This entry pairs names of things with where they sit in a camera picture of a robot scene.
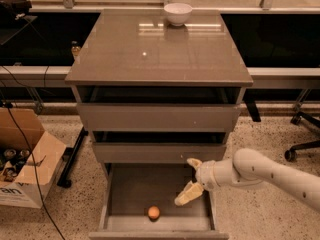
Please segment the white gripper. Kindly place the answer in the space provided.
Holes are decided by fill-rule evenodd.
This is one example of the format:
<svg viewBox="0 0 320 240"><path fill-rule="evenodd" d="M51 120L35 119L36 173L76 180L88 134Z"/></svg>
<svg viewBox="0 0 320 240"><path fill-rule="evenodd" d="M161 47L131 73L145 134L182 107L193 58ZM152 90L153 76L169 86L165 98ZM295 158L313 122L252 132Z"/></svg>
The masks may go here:
<svg viewBox="0 0 320 240"><path fill-rule="evenodd" d="M183 191L175 198L177 206L183 206L200 197L204 190L212 191L218 186L214 176L215 161L202 162L196 158L188 158L187 163L196 170L197 182L189 181Z"/></svg>

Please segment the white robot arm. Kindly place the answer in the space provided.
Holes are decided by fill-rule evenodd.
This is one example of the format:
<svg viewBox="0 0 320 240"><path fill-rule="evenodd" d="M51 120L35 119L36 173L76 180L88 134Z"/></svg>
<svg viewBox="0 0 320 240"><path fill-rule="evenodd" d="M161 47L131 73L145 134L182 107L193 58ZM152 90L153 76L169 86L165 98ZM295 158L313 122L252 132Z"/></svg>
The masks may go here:
<svg viewBox="0 0 320 240"><path fill-rule="evenodd" d="M221 161L202 162L188 158L195 169L196 181L189 181L175 198L177 206L183 206L200 197L204 191L225 185L236 188L256 187L270 183L300 202L320 211L320 178L288 167L267 158L253 149L239 149L233 157Z"/></svg>

